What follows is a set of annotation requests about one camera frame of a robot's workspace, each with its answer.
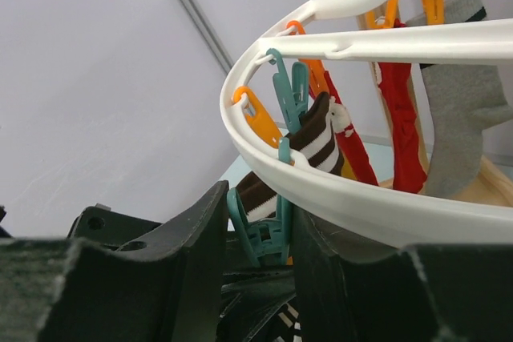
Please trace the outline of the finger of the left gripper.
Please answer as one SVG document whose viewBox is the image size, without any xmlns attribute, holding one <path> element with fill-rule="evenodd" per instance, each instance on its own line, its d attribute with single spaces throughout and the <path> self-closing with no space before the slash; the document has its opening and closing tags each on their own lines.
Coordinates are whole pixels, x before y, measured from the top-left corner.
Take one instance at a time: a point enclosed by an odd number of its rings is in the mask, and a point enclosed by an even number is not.
<svg viewBox="0 0 513 342">
<path fill-rule="evenodd" d="M 217 341 L 272 341 L 271 319 L 296 295 L 293 268 L 225 272 Z"/>
</svg>

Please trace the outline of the mustard brown striped sock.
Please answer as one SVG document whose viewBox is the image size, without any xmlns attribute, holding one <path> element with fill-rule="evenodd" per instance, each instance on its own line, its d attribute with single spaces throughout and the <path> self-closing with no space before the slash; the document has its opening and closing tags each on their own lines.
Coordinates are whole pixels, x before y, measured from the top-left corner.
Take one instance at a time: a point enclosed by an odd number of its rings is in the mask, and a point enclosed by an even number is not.
<svg viewBox="0 0 513 342">
<path fill-rule="evenodd" d="M 277 193 L 250 171 L 236 189 L 249 222 L 276 216 Z"/>
</svg>

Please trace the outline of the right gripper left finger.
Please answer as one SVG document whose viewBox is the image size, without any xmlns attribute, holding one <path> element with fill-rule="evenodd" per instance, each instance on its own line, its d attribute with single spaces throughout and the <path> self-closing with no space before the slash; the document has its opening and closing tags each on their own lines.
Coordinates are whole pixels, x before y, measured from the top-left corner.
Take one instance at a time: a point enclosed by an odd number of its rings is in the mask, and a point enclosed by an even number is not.
<svg viewBox="0 0 513 342">
<path fill-rule="evenodd" d="M 213 341 L 228 183 L 112 251 L 83 238 L 3 239 L 4 341 Z"/>
</svg>

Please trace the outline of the white round clip hanger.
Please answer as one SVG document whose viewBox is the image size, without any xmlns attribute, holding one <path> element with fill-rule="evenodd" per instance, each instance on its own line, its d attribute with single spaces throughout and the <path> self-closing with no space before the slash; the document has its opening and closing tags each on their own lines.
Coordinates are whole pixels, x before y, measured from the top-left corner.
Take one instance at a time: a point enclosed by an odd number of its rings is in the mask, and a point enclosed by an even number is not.
<svg viewBox="0 0 513 342">
<path fill-rule="evenodd" d="M 381 185 L 325 60 L 371 62 L 389 112 L 394 178 Z M 287 231 L 294 203 L 392 247 L 512 241 L 512 184 L 483 154 L 512 118 L 497 66 L 512 22 L 481 0 L 308 0 L 236 61 L 220 113 L 260 179 L 230 191 L 246 241 Z"/>
</svg>

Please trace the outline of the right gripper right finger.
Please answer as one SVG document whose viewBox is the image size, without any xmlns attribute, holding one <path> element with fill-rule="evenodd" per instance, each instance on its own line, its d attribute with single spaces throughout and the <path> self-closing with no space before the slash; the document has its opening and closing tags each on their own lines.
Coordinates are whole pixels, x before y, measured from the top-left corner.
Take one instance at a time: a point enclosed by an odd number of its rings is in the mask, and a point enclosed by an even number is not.
<svg viewBox="0 0 513 342">
<path fill-rule="evenodd" d="M 296 208 L 293 270 L 306 341 L 509 341 L 512 247 L 367 239 Z"/>
</svg>

